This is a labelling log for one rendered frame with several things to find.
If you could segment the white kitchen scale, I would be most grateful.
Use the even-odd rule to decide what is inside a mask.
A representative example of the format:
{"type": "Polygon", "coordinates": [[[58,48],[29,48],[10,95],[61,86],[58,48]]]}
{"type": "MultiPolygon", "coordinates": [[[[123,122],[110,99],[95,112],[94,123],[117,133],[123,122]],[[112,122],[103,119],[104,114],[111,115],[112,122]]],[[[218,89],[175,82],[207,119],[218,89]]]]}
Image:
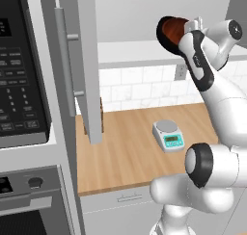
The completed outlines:
{"type": "Polygon", "coordinates": [[[179,152],[185,147],[182,132],[177,124],[168,119],[156,121],[152,125],[152,134],[163,152],[179,152]]]}

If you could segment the black oven knob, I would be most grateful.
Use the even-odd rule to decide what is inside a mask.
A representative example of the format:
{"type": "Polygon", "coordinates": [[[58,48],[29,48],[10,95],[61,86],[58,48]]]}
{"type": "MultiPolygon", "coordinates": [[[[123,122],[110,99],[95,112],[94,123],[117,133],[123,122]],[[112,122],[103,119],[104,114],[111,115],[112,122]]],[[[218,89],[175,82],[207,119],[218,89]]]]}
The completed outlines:
{"type": "Polygon", "coordinates": [[[40,188],[42,183],[43,180],[40,177],[33,177],[28,180],[28,184],[31,189],[40,188]]]}

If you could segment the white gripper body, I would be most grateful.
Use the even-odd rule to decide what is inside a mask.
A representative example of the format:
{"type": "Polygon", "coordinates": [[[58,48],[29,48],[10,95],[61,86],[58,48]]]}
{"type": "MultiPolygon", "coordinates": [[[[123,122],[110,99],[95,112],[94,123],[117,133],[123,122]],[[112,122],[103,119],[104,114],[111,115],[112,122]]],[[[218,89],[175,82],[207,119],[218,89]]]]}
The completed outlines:
{"type": "Polygon", "coordinates": [[[195,30],[202,31],[203,29],[203,19],[200,16],[194,18],[193,20],[187,21],[184,24],[184,33],[189,33],[195,30]]]}

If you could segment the black microwave oven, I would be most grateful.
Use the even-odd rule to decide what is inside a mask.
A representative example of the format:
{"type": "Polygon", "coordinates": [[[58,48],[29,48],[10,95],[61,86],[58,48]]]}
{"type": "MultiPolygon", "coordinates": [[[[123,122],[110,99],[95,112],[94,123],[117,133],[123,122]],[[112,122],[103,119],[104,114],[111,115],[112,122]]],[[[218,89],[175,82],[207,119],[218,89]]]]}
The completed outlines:
{"type": "Polygon", "coordinates": [[[51,117],[27,0],[0,0],[0,148],[45,144],[51,117]]]}

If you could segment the grey cabinet door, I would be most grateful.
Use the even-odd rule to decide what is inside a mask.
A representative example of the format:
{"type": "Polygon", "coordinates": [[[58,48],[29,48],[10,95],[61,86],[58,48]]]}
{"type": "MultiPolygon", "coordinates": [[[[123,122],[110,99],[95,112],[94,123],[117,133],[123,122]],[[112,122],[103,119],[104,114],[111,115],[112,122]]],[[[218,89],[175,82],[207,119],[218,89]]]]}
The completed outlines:
{"type": "Polygon", "coordinates": [[[84,95],[75,97],[75,108],[81,110],[91,144],[102,141],[100,95],[96,40],[95,0],[41,0],[49,50],[55,73],[62,81],[63,104],[69,111],[65,78],[58,40],[55,8],[63,8],[68,34],[77,34],[79,40],[69,41],[69,57],[73,89],[84,95]]]}
{"type": "Polygon", "coordinates": [[[247,49],[247,0],[230,0],[226,19],[237,21],[243,31],[239,46],[247,49]]]}

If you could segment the white cupboard door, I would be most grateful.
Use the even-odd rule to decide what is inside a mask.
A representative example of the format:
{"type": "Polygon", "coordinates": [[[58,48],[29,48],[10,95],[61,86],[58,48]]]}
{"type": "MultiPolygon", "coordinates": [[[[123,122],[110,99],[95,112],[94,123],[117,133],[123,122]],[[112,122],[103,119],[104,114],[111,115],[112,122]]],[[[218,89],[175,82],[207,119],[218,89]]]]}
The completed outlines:
{"type": "Polygon", "coordinates": [[[86,235],[150,235],[160,219],[161,207],[153,203],[98,211],[84,215],[86,235]]]}

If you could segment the grey wall outlet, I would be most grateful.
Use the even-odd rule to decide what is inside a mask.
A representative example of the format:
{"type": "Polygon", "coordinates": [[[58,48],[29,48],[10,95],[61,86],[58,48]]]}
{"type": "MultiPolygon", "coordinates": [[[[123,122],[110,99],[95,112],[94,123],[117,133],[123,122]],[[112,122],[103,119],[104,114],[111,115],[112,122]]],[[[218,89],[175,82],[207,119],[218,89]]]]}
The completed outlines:
{"type": "Polygon", "coordinates": [[[177,65],[176,72],[175,72],[175,80],[185,80],[187,74],[187,65],[177,65]]]}

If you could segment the black bowl with brown inside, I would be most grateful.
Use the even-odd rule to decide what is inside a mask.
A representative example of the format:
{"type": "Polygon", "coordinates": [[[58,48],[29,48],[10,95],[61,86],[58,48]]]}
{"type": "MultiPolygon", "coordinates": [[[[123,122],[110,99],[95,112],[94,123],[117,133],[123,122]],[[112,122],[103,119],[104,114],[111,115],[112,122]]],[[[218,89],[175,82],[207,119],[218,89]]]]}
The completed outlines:
{"type": "Polygon", "coordinates": [[[184,35],[186,22],[188,22],[188,19],[174,16],[164,16],[159,20],[156,26],[156,37],[165,50],[182,56],[178,44],[184,35]]]}

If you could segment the open white cabinet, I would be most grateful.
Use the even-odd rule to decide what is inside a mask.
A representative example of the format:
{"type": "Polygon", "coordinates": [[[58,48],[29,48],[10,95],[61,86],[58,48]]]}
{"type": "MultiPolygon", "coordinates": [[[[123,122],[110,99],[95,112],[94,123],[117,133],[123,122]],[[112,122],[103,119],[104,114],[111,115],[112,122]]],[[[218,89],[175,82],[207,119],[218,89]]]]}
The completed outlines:
{"type": "Polygon", "coordinates": [[[182,58],[156,39],[159,19],[199,16],[210,27],[227,17],[229,4],[230,0],[96,0],[99,67],[180,64],[182,58]]]}

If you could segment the white drawer front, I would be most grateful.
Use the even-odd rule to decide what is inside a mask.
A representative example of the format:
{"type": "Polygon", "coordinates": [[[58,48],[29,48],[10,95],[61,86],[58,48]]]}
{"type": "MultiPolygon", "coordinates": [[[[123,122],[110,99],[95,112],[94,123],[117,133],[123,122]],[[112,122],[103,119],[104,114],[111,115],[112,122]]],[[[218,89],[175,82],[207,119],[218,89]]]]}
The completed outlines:
{"type": "Polygon", "coordinates": [[[117,210],[130,210],[134,208],[141,208],[150,211],[150,209],[161,208],[160,204],[156,204],[150,195],[150,187],[136,187],[130,189],[119,190],[115,192],[102,193],[91,196],[80,197],[82,212],[84,214],[93,214],[103,211],[117,211],[117,210]],[[142,195],[142,199],[132,200],[128,202],[118,202],[117,198],[132,195],[142,195]]]}

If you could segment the grey oven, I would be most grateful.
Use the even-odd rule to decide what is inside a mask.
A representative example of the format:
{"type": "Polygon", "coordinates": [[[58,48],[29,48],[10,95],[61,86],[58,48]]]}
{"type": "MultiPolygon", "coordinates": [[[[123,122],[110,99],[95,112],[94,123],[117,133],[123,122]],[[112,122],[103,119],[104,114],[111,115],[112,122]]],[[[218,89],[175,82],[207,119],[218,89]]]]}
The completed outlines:
{"type": "Polygon", "coordinates": [[[0,235],[75,235],[60,166],[0,173],[0,201],[23,204],[29,198],[52,197],[50,208],[0,216],[0,235]],[[40,188],[28,180],[40,177],[40,188]]]}

